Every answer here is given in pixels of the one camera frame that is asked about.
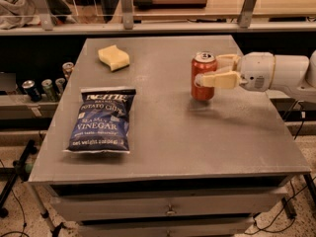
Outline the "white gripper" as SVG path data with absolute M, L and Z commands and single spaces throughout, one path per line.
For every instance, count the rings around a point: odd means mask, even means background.
M 234 89 L 240 86 L 248 91 L 265 92 L 269 89 L 275 69 L 275 57 L 269 52 L 251 52 L 216 56 L 217 69 L 236 70 L 198 74 L 195 85 L 204 88 Z

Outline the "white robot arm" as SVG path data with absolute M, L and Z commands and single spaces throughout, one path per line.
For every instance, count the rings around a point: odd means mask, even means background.
M 269 52 L 223 54 L 216 61 L 215 71 L 194 76 L 195 86 L 221 89 L 240 86 L 254 92 L 276 90 L 298 101 L 316 102 L 316 52 L 310 57 Z

